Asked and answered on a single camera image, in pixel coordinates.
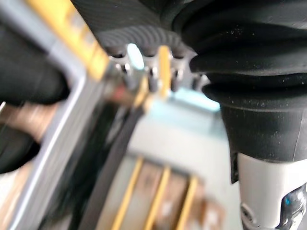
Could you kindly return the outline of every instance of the blue light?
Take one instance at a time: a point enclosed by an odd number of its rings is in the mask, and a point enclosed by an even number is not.
[[[290,205],[291,204],[291,201],[286,197],[285,201],[286,205]]]
[[[177,92],[172,93],[172,97],[174,97],[176,100],[180,100],[212,112],[218,112],[220,110],[219,103],[212,101],[203,93],[194,90],[180,88]]]
[[[127,52],[134,68],[138,70],[144,69],[144,61],[142,54],[135,44],[128,44]]]

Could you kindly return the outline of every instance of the hand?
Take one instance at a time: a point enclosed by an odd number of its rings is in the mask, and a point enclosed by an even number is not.
[[[47,55],[0,24],[0,105],[3,107],[0,110],[0,173],[21,167],[39,151],[42,134],[35,133],[39,127],[34,125],[32,133],[25,132],[28,131],[24,125],[29,124],[29,112],[35,107],[29,102],[53,104],[65,99],[68,93],[64,77],[49,64]],[[23,113],[13,105],[23,106]],[[55,110],[54,107],[39,108],[36,112]]]

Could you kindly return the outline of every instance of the floor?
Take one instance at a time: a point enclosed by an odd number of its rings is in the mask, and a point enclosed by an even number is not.
[[[241,230],[239,186],[230,183],[229,148],[219,115],[187,110],[178,103],[156,102],[138,124],[130,154],[144,155],[196,173],[206,181],[207,195],[227,211],[225,230]],[[307,217],[299,230],[305,230]]]

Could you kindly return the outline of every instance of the black fabric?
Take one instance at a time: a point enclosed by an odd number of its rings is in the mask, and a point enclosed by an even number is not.
[[[52,104],[69,93],[64,77],[36,46],[0,25],[0,98]]]
[[[38,151],[39,145],[30,135],[0,124],[0,173],[18,169]]]
[[[123,128],[116,137],[107,160],[96,180],[86,211],[79,225],[79,230],[95,229],[102,207],[105,204],[108,191],[112,185],[117,169],[124,157],[127,146],[137,122],[144,114],[143,108],[138,108],[127,118]]]

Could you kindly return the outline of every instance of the black glove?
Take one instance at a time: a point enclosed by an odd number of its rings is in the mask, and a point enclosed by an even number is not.
[[[0,104],[53,104],[68,94],[65,78],[48,63],[46,53],[0,24]],[[38,151],[30,135],[0,124],[0,173],[21,167]]]

